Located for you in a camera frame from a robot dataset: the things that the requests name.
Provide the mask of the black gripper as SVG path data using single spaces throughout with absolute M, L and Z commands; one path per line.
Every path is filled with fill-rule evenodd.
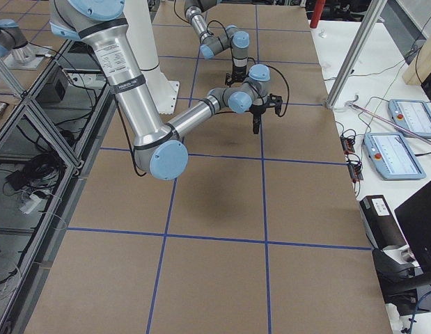
M 234 83 L 234 79 L 245 79 L 246 77 L 246 66 L 233 65 L 232 73 L 227 73 L 225 77 L 225 85 L 231 87 Z
M 266 112 L 266 109 L 267 109 L 267 106 L 265 104 L 261 104 L 261 105 L 252 104 L 249 109 L 249 112 L 253 114 L 252 130 L 254 134 L 260 133 L 261 115 Z

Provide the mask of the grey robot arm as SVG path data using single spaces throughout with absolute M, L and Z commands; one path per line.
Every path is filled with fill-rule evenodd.
M 250 37 L 235 25 L 224 26 L 217 20 L 205 21 L 203 13 L 221 1 L 185 1 L 185 20 L 198 35 L 200 53 L 204 59 L 214 58 L 225 50 L 231 52 L 232 70 L 226 74 L 225 84 L 232 86 L 246 79 Z
M 249 34 L 230 25 L 224 36 L 209 32 L 203 13 L 217 1 L 186 1 L 184 14 L 198 34 L 204 58 L 232 51 L 233 67 L 241 70 L 238 87 L 214 88 L 207 97 L 162 122 L 150 87 L 139 66 L 127 31 L 125 1 L 50 1 L 50 26 L 58 37 L 80 41 L 92 48 L 116 100 L 134 131 L 136 167 L 160 180 L 173 180 L 185 170 L 188 151 L 181 138 L 193 128 L 228 107 L 244 113 L 268 101 L 270 73 L 266 65 L 249 67 Z

